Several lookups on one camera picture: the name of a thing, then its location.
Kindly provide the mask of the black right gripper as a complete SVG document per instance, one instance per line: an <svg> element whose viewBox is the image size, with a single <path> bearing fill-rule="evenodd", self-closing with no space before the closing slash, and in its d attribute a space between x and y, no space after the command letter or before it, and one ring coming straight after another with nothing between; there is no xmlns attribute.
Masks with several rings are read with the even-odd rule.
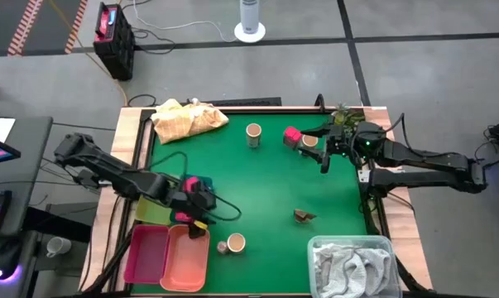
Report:
<svg viewBox="0 0 499 298"><path fill-rule="evenodd" d="M323 150L313 148L301 148L303 156L309 156L321 164L321 173L326 174L330 167L332 155L344 156L356 167L359 167L356 152L351 145L352 138L345 132L343 126L325 123L321 127L301 131L303 135L311 137L322 137L324 139Z"/></svg>

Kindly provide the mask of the tan-lidded spice jar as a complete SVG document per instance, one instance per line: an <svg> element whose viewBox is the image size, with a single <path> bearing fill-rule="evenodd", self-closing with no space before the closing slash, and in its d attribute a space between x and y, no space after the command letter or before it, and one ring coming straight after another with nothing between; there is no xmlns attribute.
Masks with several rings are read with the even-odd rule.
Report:
<svg viewBox="0 0 499 298"><path fill-rule="evenodd" d="M300 140L300 154L302 156L308 156L305 151L313 151L318 145L319 139L317 137L302 135Z"/></svg>
<svg viewBox="0 0 499 298"><path fill-rule="evenodd" d="M240 253L246 246L246 239L240 233L232 233L227 241L228 249L232 253Z"/></svg>
<svg viewBox="0 0 499 298"><path fill-rule="evenodd" d="M261 126L257 123L250 123L246 126L247 145L251 148L256 148L260 145Z"/></svg>

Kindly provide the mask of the brown spice pouch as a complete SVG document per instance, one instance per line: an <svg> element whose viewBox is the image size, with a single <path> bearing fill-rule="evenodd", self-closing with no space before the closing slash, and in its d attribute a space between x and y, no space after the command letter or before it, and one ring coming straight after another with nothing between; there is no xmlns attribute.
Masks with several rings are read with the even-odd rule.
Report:
<svg viewBox="0 0 499 298"><path fill-rule="evenodd" d="M306 224L314 218L316 218L315 214L306 212L302 209L295 209L294 210L294 219L299 224L302 224L302 223Z"/></svg>

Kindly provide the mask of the potted succulent plant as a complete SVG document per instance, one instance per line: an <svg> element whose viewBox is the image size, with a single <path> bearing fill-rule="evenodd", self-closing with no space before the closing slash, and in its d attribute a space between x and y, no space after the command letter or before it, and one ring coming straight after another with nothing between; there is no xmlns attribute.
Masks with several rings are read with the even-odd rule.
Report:
<svg viewBox="0 0 499 298"><path fill-rule="evenodd" d="M356 126L365 120L365 115L363 111L352 109L340 103L337 109L332 112L334 118L334 124L342 126L344 131L347 133L354 132Z"/></svg>

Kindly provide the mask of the green plastic tray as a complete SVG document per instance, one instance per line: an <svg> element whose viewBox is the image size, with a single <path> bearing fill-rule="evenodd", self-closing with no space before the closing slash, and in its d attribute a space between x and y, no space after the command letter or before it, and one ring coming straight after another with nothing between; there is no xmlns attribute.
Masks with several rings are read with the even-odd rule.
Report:
<svg viewBox="0 0 499 298"><path fill-rule="evenodd" d="M171 209L141 197L137 203L135 216L136 220L145 223L168 226L171 224L170 214Z"/></svg>

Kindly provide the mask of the orange plastic tray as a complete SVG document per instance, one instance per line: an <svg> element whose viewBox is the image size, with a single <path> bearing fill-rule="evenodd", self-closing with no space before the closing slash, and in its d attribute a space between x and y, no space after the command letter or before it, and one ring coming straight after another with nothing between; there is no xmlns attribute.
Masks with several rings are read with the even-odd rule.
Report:
<svg viewBox="0 0 499 298"><path fill-rule="evenodd" d="M166 291L197 292L205 284L210 234L190 238L183 224L169 229L166 264L160 285Z"/></svg>

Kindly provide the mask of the green table mat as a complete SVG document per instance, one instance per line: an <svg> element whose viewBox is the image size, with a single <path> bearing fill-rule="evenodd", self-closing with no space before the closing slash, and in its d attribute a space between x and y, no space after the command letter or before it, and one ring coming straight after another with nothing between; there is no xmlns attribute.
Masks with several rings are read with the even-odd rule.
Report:
<svg viewBox="0 0 499 298"><path fill-rule="evenodd" d="M235 114L226 126L151 150L153 170L212 179L219 196L213 245L232 233L247 246L239 254L209 249L205 294L306 294L307 245L318 235L363 235L354 167L333 156L326 174L312 159L283 143L289 126L300 130L326 121L320 114ZM260 145L247 145L246 126L261 126ZM316 215L297 223L294 210Z"/></svg>

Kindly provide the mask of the yellow checked cloth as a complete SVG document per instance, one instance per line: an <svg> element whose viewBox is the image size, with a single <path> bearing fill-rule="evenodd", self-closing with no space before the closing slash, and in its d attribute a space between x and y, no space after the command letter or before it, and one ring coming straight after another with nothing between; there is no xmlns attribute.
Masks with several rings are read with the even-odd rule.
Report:
<svg viewBox="0 0 499 298"><path fill-rule="evenodd" d="M155 110L151 121L162 145L214 130L229 122L218 108L211 103L201 103L197 98L186 105L168 99Z"/></svg>

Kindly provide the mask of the clear plastic bin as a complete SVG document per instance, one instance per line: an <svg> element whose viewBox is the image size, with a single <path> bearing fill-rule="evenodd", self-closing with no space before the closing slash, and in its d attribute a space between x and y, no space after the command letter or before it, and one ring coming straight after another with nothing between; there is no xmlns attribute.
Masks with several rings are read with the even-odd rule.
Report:
<svg viewBox="0 0 499 298"><path fill-rule="evenodd" d="M396 255L393 251L391 241L384 236L365 235L365 236L316 236L308 242L308 266L309 266L309 287L310 293L314 298L319 298L315 293L313 265L311 262L313 258L310 254L314 248L326 243L334 243L344 246L357 246L360 248L380 248L388 251L391 254L393 269L391 272L391 282L389 288L384 290L381 294L373 297L363 298L403 298L403 292L398 277L398 269L396 264Z"/></svg>

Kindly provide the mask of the grey cloth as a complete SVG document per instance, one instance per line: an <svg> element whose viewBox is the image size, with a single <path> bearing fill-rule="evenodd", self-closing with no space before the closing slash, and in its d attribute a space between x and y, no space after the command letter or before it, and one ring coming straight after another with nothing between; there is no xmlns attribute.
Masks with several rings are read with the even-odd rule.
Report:
<svg viewBox="0 0 499 298"><path fill-rule="evenodd" d="M389 288L393 265L386 250L326 243L310 256L319 298L373 297Z"/></svg>

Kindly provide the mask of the white mug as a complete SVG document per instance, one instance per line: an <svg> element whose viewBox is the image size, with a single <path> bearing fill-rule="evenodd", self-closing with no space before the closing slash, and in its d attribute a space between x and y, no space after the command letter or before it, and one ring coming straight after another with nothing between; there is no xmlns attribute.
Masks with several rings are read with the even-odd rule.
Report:
<svg viewBox="0 0 499 298"><path fill-rule="evenodd" d="M53 258L61 254L66 254L72 247L72 242L69 239L61 237L53 237L46 244L46 256Z"/></svg>

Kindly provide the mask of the black crate red top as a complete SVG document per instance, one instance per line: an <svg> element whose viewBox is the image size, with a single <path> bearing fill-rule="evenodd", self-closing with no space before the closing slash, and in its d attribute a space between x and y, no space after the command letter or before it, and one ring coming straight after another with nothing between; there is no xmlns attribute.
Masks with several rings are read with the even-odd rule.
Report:
<svg viewBox="0 0 499 298"><path fill-rule="evenodd" d="M98 7L95 25L94 51L113 79L132 78L135 36L119 4Z"/></svg>

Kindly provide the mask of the grey desk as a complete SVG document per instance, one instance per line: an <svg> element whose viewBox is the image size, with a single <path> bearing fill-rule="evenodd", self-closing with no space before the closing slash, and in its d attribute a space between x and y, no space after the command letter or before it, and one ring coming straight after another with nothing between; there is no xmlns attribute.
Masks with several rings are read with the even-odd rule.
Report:
<svg viewBox="0 0 499 298"><path fill-rule="evenodd" d="M17 149L21 157L0 163L0 190L10 190L12 201L0 230L0 247L21 228L31 199L41 158L50 135L51 117L17 118L6 144ZM26 232L21 237L22 252L16 273L0 281L0 298L25 298L31 283L31 269L37 233Z"/></svg>

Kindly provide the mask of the black computer mouse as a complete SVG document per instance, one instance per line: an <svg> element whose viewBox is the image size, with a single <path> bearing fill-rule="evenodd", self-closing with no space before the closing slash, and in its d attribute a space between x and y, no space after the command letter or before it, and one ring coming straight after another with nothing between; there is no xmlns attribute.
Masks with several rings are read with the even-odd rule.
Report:
<svg viewBox="0 0 499 298"><path fill-rule="evenodd" d="M0 246L0 281L9 281L17 274L22 242L18 238L8 239Z"/></svg>

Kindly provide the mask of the black table frame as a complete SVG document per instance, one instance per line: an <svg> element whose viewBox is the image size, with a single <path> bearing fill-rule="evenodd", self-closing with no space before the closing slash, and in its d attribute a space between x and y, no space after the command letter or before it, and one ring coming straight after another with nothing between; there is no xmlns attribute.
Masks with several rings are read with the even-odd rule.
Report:
<svg viewBox="0 0 499 298"><path fill-rule="evenodd" d="M334 106L318 108L316 106L246 106L221 107L227 115L244 114L317 114L332 113ZM122 108L118 118L111 154L116 158L144 166L151 161L151 149L156 136L150 120L153 108ZM415 216L409 207L409 191L399 188L394 191L387 202L382 201L382 211L375 210L377 216L372 221L393 243L396 255L408 275L400 279L404 289L411 279L427 290L433 289L429 269L420 240ZM93 240L85 258L80 290L85 291L95 283L103 273L109 260L129 232L135 220L135 203L119 199L111 190L103 190L99 196L98 209L93 225Z"/></svg>

